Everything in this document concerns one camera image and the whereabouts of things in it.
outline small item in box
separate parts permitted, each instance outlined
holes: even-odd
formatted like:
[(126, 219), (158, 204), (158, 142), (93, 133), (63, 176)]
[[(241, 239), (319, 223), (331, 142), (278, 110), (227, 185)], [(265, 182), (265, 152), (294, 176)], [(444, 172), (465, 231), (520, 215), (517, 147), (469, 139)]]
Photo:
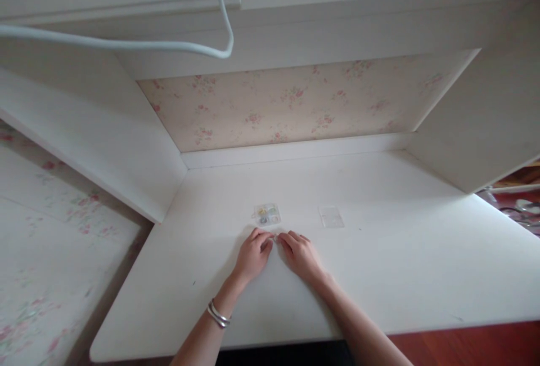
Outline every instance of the small item in box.
[(280, 210), (274, 203), (255, 206), (254, 217), (260, 227), (276, 225), (281, 222)]

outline wrist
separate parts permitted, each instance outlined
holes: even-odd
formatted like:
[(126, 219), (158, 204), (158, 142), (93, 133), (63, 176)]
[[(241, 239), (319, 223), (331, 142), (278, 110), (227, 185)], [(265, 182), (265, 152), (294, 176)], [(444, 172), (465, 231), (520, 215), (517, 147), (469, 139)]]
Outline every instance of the wrist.
[(331, 287), (334, 283), (334, 278), (330, 273), (320, 271), (318, 274), (314, 275), (309, 284), (311, 287), (319, 294), (324, 290)]
[(225, 283), (229, 284), (235, 291), (238, 292), (238, 294), (240, 294), (249, 284), (249, 280), (242, 274), (233, 270), (229, 277), (225, 280)]
[(242, 279), (237, 278), (235, 275), (231, 274), (223, 282), (221, 289), (214, 297), (214, 305), (217, 311), (224, 317), (230, 318), (233, 312), (233, 309), (236, 306), (236, 302), (246, 284)]

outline hand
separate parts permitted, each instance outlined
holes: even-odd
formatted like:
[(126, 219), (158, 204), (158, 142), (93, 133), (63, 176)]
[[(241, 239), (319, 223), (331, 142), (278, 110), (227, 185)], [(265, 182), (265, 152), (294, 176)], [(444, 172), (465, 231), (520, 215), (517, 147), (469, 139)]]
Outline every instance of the hand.
[(273, 236), (272, 233), (255, 228), (244, 241), (231, 274), (239, 283), (246, 285), (262, 272), (272, 251), (273, 244), (270, 238)]
[(281, 233), (278, 242), (285, 250), (289, 267), (305, 282), (314, 286), (326, 278), (317, 250), (307, 237), (289, 231)]

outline wooden floor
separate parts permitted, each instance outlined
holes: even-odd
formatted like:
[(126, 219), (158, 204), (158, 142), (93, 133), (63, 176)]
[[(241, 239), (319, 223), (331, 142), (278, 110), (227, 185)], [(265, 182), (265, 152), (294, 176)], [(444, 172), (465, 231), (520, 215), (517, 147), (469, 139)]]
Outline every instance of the wooden floor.
[[(540, 365), (540, 321), (394, 335), (390, 338), (416, 366)], [(99, 365), (167, 366), (170, 360), (160, 358)]]

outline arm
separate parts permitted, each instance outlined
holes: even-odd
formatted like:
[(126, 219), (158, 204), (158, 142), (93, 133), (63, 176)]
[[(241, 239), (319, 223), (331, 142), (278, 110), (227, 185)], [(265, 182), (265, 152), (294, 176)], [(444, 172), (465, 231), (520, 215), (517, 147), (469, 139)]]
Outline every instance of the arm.
[[(215, 308), (224, 317), (230, 318), (236, 301), (250, 281), (266, 266), (272, 250), (272, 233), (255, 228), (244, 241), (231, 275), (214, 298)], [(195, 324), (170, 366), (210, 366), (218, 358), (225, 330), (205, 310)]]
[(347, 296), (321, 265), (311, 241), (293, 231), (279, 244), (290, 268), (320, 295), (336, 319), (356, 362), (362, 365), (412, 366), (379, 327)]

